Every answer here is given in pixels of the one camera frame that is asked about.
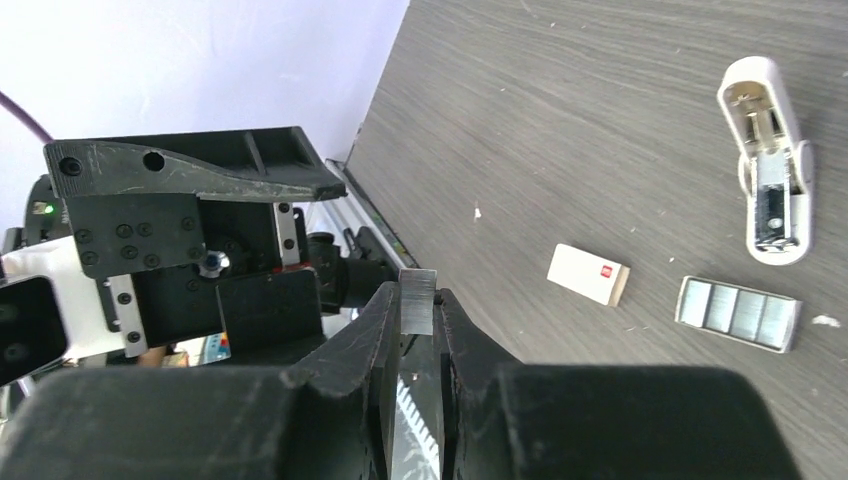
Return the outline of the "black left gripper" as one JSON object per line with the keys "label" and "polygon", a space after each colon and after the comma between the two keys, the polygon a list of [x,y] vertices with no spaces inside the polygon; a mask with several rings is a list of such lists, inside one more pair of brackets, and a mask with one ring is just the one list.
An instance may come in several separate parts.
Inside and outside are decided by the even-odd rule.
{"label": "black left gripper", "polygon": [[301,127],[59,140],[43,155],[127,351],[222,332],[236,352],[321,335],[303,212],[238,203],[346,195]]}

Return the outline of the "silver staple strip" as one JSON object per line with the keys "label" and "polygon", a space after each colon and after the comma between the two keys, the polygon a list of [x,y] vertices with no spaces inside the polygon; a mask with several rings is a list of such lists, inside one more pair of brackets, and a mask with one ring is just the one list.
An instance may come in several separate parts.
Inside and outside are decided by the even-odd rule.
{"label": "silver staple strip", "polygon": [[399,272],[400,324],[403,334],[433,334],[437,272],[405,268]]}

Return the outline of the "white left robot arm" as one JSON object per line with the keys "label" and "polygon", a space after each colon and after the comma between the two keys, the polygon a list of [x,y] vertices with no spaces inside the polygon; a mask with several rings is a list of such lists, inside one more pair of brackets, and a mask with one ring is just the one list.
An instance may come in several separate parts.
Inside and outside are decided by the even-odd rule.
{"label": "white left robot arm", "polygon": [[243,349],[309,337],[398,276],[368,227],[306,231],[301,205],[348,188],[298,126],[57,140],[43,155],[130,357],[221,331]]}

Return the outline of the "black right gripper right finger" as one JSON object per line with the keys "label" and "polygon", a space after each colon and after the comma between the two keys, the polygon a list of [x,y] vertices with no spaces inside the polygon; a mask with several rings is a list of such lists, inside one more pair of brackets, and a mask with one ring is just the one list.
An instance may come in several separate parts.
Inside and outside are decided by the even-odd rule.
{"label": "black right gripper right finger", "polygon": [[797,479],[764,400],[730,370],[537,365],[434,301],[445,479]]}

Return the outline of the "white staple box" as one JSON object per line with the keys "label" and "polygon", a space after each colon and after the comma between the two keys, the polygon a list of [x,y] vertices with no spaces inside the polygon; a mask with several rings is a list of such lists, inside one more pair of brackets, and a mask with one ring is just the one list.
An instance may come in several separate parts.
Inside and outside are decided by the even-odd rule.
{"label": "white staple box", "polygon": [[558,244],[547,280],[607,307],[617,307],[630,268],[567,244]]}

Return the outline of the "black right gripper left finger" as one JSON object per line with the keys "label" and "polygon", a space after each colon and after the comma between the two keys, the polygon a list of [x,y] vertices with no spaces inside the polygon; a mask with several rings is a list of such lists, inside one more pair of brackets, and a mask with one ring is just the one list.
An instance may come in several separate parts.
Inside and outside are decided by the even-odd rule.
{"label": "black right gripper left finger", "polygon": [[7,427],[5,479],[386,479],[399,286],[297,363],[71,369]]}

